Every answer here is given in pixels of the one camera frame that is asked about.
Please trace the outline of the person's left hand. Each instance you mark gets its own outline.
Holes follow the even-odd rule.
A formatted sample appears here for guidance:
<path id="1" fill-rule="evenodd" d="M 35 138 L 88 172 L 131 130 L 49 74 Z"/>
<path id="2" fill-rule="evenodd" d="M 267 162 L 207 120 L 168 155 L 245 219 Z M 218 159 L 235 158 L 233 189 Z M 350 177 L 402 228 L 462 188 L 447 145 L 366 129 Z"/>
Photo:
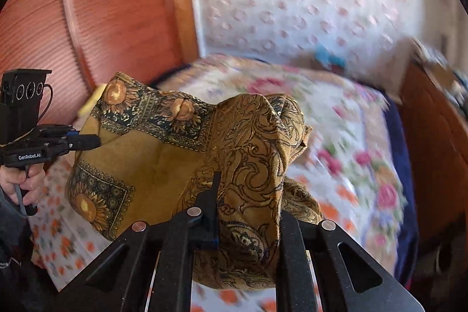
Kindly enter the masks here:
<path id="1" fill-rule="evenodd" d="M 44 185 L 44 164 L 38 163 L 29 167 L 28 172 L 17 168 L 1 167 L 1 189 L 12 202 L 18 204 L 15 185 L 26 191 L 23 196 L 25 206 L 38 204 L 46 193 Z"/>

